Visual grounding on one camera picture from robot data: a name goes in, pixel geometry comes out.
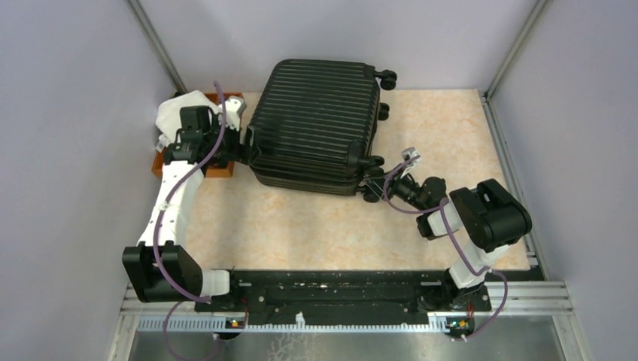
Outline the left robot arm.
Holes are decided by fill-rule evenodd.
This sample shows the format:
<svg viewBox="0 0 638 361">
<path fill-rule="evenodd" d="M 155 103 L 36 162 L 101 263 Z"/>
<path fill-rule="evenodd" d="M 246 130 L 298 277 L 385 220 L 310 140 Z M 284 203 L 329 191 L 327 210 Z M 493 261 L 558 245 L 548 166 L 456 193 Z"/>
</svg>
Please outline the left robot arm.
<svg viewBox="0 0 638 361">
<path fill-rule="evenodd" d="M 122 262 L 141 302 L 212 301 L 224 311 L 238 307 L 241 290 L 227 270 L 203 269 L 184 249 L 187 227 L 210 165 L 226 165 L 239 153 L 245 104 L 232 98 L 219 108 L 182 107 L 175 140 L 163 154 L 162 179 L 146 229 Z"/>
</svg>

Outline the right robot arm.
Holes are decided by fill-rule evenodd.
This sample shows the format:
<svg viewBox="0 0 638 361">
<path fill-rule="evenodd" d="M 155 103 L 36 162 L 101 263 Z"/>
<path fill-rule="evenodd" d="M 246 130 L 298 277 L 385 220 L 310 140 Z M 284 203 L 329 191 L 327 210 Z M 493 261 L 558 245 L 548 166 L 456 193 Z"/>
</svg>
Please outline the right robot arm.
<svg viewBox="0 0 638 361">
<path fill-rule="evenodd" d="M 417 229 L 429 241 L 452 237 L 460 229 L 469 236 L 461 247 L 453 241 L 459 259 L 445 271 L 441 299 L 451 310 L 460 310 L 484 283 L 485 275 L 500 256 L 532 228 L 531 217 L 498 181 L 489 179 L 446 192 L 445 180 L 429 177 L 422 184 L 411 175 L 386 181 L 365 180 L 361 191 L 367 202 L 394 196 L 416 209 Z"/>
</svg>

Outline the black suitcase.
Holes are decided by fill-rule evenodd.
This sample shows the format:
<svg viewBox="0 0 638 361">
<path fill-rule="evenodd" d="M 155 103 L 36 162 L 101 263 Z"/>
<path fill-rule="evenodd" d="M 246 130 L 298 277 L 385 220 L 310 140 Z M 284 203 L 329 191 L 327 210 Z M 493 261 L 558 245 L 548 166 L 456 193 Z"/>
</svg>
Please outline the black suitcase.
<svg viewBox="0 0 638 361">
<path fill-rule="evenodd" d="M 397 74 L 363 62 L 284 59 L 272 70 L 245 133 L 246 161 L 270 187 L 336 196 L 362 194 L 381 177 L 372 154 L 378 123 L 390 107 L 381 91 Z"/>
</svg>

